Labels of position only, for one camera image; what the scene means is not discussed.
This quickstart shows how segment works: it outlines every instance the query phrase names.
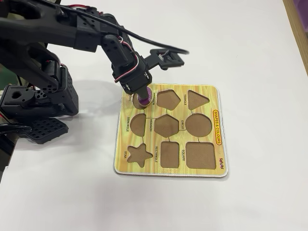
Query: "yellow wood grain board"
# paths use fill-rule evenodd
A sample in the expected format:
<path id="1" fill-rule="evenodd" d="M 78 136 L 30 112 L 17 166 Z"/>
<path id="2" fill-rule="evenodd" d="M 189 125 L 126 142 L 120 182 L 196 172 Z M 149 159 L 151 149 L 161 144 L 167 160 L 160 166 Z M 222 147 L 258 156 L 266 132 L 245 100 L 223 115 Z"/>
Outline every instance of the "yellow wood grain board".
<path id="1" fill-rule="evenodd" d="M 224 177 L 227 174 L 227 159 L 224 148 L 223 127 L 221 121 L 221 111 L 219 107 L 218 91 L 209 85 L 174 85 L 174 84 L 151 84 L 149 87 L 154 94 L 153 102 L 144 110 L 136 109 L 132 103 L 132 96 L 123 91 L 121 99 L 121 109 L 117 132 L 115 170 L 120 174 L 130 175 L 163 175 L 163 176 L 192 176 L 192 177 Z M 167 110 L 157 106 L 157 93 L 165 90 L 174 90 L 180 98 L 180 103 L 173 110 Z M 194 110 L 188 109 L 188 90 L 207 97 L 210 102 Z M 219 114 L 219 121 L 214 119 L 214 113 Z M 185 121 L 192 113 L 201 113 L 211 119 L 212 130 L 206 137 L 192 136 L 186 131 Z M 130 122 L 135 115 L 146 114 L 145 135 L 139 137 L 130 129 Z M 179 121 L 179 132 L 169 138 L 165 138 L 154 132 L 154 121 L 163 115 L 170 115 Z M 163 141 L 177 142 L 180 145 L 180 165 L 178 168 L 163 168 L 160 165 L 160 149 Z M 186 166 L 187 142 L 210 142 L 215 148 L 216 169 L 192 169 Z M 138 163 L 128 163 L 130 155 L 128 146 L 139 147 L 142 143 L 146 144 L 146 151 L 153 157 L 145 160 L 144 167 Z"/>

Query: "square cutout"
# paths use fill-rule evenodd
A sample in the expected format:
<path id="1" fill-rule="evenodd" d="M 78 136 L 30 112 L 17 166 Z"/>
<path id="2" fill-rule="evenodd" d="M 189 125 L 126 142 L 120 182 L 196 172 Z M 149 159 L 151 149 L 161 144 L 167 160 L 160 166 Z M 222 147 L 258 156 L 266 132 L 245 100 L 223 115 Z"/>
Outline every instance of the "square cutout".
<path id="1" fill-rule="evenodd" d="M 188 142 L 186 165 L 196 169 L 216 169 L 214 145 L 208 142 Z"/>

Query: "red and white wire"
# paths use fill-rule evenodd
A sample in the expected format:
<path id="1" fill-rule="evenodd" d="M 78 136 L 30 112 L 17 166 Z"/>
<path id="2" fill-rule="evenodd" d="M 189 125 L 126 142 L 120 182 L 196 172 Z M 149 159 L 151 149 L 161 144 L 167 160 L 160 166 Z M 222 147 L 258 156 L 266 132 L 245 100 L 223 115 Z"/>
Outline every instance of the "red and white wire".
<path id="1" fill-rule="evenodd" d="M 78 8 L 78 9 L 88 9 L 88 6 L 85 5 L 80 5 L 80 4 L 74 4 L 74 5 L 69 5 L 69 8 Z"/>
<path id="2" fill-rule="evenodd" d="M 124 42 L 123 41 L 123 38 L 121 36 L 118 37 L 120 40 L 120 43 L 127 46 L 132 52 L 133 52 L 133 49 L 130 47 L 130 45 L 127 43 L 127 42 Z M 138 64 L 139 64 L 139 58 L 137 57 L 137 55 L 135 54 L 135 58 L 137 60 L 137 64 L 132 68 L 130 69 L 129 71 L 121 74 L 118 78 L 115 79 L 115 83 L 118 82 L 121 78 L 123 78 L 124 76 L 128 75 L 129 73 L 133 72 L 134 70 L 136 70 L 136 68 L 138 67 Z"/>

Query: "star cutout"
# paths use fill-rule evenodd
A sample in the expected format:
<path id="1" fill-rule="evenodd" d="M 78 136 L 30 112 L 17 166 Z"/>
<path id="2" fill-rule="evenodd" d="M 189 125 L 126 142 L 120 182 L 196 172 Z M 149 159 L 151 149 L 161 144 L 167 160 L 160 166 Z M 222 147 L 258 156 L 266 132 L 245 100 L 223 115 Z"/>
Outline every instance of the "star cutout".
<path id="1" fill-rule="evenodd" d="M 151 153 L 146 151 L 146 145 L 144 143 L 140 144 L 138 148 L 129 146 L 127 149 L 130 153 L 127 162 L 137 162 L 140 167 L 144 167 L 144 161 L 146 159 L 150 159 L 153 157 Z"/>

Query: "shape cutout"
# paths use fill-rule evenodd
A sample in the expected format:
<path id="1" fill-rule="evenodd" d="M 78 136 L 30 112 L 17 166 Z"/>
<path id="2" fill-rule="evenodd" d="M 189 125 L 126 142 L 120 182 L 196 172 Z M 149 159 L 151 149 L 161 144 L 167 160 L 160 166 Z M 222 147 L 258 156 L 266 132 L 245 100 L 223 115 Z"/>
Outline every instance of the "shape cutout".
<path id="1" fill-rule="evenodd" d="M 157 93 L 157 106 L 159 107 L 173 111 L 180 102 L 181 99 L 174 90 L 165 90 Z"/>
<path id="2" fill-rule="evenodd" d="M 178 168 L 180 164 L 180 146 L 177 142 L 162 142 L 160 145 L 160 166 Z"/>
<path id="3" fill-rule="evenodd" d="M 145 131 L 145 114 L 137 114 L 135 115 L 130 122 L 131 131 L 137 136 L 144 136 Z"/>
<path id="4" fill-rule="evenodd" d="M 200 107 L 208 102 L 210 102 L 210 100 L 207 97 L 200 95 L 197 92 L 194 92 L 192 90 L 188 91 L 188 109 L 189 110 L 194 110 L 197 107 Z"/>
<path id="5" fill-rule="evenodd" d="M 146 145 L 144 143 L 140 144 L 138 148 L 133 146 L 127 147 L 130 156 L 127 159 L 127 162 L 137 162 L 140 167 L 144 167 L 144 162 L 146 159 L 150 159 L 153 155 L 146 151 Z"/>
<path id="6" fill-rule="evenodd" d="M 189 168 L 216 169 L 214 145 L 207 142 L 186 143 L 186 165 Z"/>
<path id="7" fill-rule="evenodd" d="M 204 114 L 192 114 L 185 121 L 186 130 L 196 137 L 204 137 L 212 131 L 212 122 Z"/>
<path id="8" fill-rule="evenodd" d="M 179 121 L 170 115 L 163 115 L 154 121 L 154 131 L 168 138 L 179 132 Z"/>

